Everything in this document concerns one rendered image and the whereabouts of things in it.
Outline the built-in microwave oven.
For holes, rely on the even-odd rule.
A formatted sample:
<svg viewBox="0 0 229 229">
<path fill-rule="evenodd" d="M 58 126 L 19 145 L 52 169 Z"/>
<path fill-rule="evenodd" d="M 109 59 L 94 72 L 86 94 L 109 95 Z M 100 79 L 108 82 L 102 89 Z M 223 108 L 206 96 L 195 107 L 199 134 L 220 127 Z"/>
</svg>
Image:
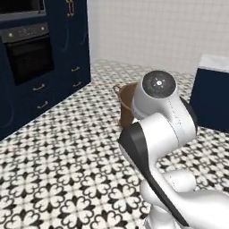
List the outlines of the built-in microwave oven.
<svg viewBox="0 0 229 229">
<path fill-rule="evenodd" d="M 20 20 L 45 14 L 45 0 L 0 0 L 0 21 Z"/>
</svg>

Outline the black built-in oven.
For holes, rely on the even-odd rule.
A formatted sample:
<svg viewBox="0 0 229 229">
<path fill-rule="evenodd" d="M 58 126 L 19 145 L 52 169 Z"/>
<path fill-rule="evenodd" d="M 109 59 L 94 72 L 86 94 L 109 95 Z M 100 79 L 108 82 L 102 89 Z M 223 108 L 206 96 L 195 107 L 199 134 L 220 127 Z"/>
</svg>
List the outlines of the black built-in oven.
<svg viewBox="0 0 229 229">
<path fill-rule="evenodd" d="M 1 38 L 16 85 L 54 70 L 46 22 L 3 29 Z"/>
</svg>

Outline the navy blue dining counter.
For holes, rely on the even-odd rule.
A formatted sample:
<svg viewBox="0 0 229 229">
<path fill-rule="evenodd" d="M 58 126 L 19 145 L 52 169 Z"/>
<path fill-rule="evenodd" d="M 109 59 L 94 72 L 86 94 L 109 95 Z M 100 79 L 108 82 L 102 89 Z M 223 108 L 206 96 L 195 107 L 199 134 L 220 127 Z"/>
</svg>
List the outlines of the navy blue dining counter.
<svg viewBox="0 0 229 229">
<path fill-rule="evenodd" d="M 229 133 L 229 56 L 200 58 L 190 104 L 199 126 Z"/>
</svg>

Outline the navy blue cabinet run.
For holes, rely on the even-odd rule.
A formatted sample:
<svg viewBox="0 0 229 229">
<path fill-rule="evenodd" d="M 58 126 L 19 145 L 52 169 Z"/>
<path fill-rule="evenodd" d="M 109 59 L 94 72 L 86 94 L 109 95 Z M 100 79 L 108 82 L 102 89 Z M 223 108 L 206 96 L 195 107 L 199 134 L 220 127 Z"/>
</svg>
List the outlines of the navy blue cabinet run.
<svg viewBox="0 0 229 229">
<path fill-rule="evenodd" d="M 87 0 L 45 0 L 46 14 L 0 21 L 0 140 L 90 82 Z M 1 30 L 46 22 L 55 68 L 16 85 Z"/>
</svg>

